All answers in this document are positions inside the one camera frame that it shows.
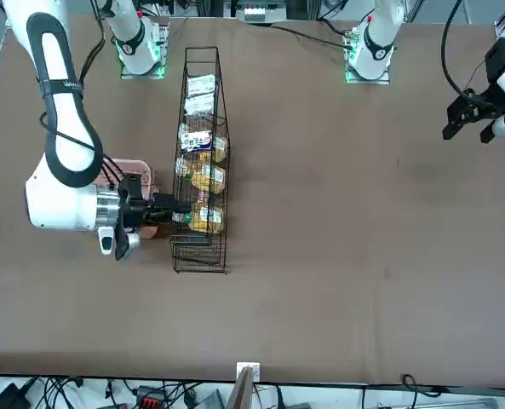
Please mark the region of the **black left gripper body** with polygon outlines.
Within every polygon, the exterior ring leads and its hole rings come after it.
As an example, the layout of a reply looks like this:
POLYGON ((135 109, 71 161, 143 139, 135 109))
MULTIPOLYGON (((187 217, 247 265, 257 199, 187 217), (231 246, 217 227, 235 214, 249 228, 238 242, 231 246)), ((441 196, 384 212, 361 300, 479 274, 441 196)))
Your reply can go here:
POLYGON ((497 84, 490 84, 483 92, 477 94, 472 88, 466 88, 468 105, 477 112, 500 116, 505 114, 505 92, 497 84))

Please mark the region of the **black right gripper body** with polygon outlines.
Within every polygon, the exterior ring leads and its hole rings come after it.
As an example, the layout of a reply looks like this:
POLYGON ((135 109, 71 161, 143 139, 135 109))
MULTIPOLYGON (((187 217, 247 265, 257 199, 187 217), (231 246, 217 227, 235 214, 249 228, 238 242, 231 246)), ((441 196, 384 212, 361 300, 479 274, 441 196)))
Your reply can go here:
POLYGON ((118 211, 118 231, 141 228, 145 224, 148 201, 134 196, 121 196, 118 211))

